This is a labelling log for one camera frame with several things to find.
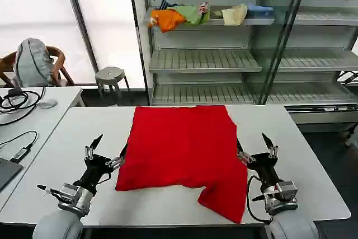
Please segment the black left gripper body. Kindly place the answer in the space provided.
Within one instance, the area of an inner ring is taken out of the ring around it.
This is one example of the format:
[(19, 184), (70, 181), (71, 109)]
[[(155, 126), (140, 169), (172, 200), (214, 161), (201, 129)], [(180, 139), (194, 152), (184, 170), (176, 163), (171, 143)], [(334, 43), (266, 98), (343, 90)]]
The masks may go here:
[(114, 163), (118, 157), (110, 159), (97, 154), (93, 155), (93, 159), (85, 159), (86, 170), (81, 178), (74, 182), (74, 186), (86, 189), (91, 194), (97, 193), (97, 185), (111, 179), (114, 172)]

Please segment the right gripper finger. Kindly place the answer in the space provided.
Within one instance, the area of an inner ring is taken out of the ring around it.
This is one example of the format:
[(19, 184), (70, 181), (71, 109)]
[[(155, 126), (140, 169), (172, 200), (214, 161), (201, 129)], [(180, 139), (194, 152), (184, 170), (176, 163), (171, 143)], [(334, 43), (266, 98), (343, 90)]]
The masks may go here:
[(237, 157), (244, 165), (247, 165), (248, 163), (254, 163), (256, 161), (255, 158), (253, 158), (251, 155), (249, 155), (243, 150), (238, 139), (237, 139)]
[(269, 158), (277, 158), (277, 152), (278, 152), (279, 147), (277, 145), (274, 145), (272, 140), (265, 133), (262, 133), (262, 137), (263, 137), (263, 140), (264, 140), (266, 147), (269, 151), (268, 157)]

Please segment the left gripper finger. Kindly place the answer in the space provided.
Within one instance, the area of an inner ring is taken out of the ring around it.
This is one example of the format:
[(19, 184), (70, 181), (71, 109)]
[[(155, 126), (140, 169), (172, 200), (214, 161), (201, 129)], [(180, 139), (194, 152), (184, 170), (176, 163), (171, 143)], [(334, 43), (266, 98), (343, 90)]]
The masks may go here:
[(128, 144), (123, 147), (122, 151), (117, 157), (107, 161), (106, 166), (111, 168), (120, 168), (120, 166), (125, 163), (127, 148)]
[(85, 160), (93, 160), (94, 159), (93, 152), (99, 145), (102, 137), (103, 137), (103, 135), (101, 134), (96, 139), (94, 139), (89, 146), (85, 146), (85, 158), (84, 158)]

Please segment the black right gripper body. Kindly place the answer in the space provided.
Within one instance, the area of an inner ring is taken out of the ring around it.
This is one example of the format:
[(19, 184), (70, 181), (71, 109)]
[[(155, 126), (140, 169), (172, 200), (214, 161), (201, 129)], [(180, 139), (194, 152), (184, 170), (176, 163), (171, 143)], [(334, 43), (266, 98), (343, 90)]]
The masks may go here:
[(252, 155), (254, 161), (251, 161), (247, 168), (257, 172), (261, 187), (260, 190), (264, 192), (269, 187), (275, 186), (278, 182), (282, 182), (276, 173), (275, 165), (278, 161), (277, 157), (269, 157), (269, 153), (259, 153)]

